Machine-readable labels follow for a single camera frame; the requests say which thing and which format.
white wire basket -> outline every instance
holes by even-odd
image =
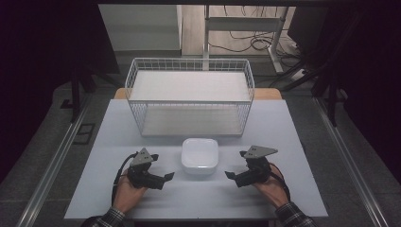
[[[254,95],[239,59],[134,59],[125,86],[142,136],[241,136]]]

gray floor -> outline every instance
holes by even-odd
[[[168,57],[149,55],[151,57]],[[276,79],[269,57],[243,57],[248,58],[252,63],[256,87],[267,87]],[[114,78],[124,81],[124,75],[127,75],[132,55],[119,55],[117,58],[123,76],[115,75]],[[80,226],[82,223],[82,220],[64,220],[63,216],[91,152],[108,103],[116,91],[116,88],[102,79],[97,77],[94,79],[97,89],[92,94],[88,113],[82,122],[84,124],[95,124],[94,135],[90,138],[88,145],[72,145],[68,150],[61,170],[49,191],[34,226]],[[315,220],[320,226],[374,226],[340,158],[339,151],[323,123],[318,107],[313,101],[309,91],[312,85],[313,80],[290,92],[283,93],[283,98],[288,104],[295,128],[305,146],[306,158],[329,214],[328,218],[315,218]],[[44,122],[14,169],[0,184],[0,226],[16,225],[48,163],[58,149],[70,126],[71,118],[71,110],[61,109],[60,105],[65,99],[69,98],[71,98],[69,84],[64,84],[55,90],[53,105]],[[401,210],[400,184],[349,119],[346,111],[342,108],[342,103],[337,105],[336,117],[338,130],[355,158],[357,167],[374,192],[389,226],[401,226],[401,217],[399,216],[399,210]],[[85,139],[87,139],[85,136],[76,136],[75,141],[80,142]],[[140,224],[141,226],[167,226],[167,223]],[[191,224],[210,226],[211,223]],[[241,222],[233,223],[231,226],[267,226],[267,223]]]

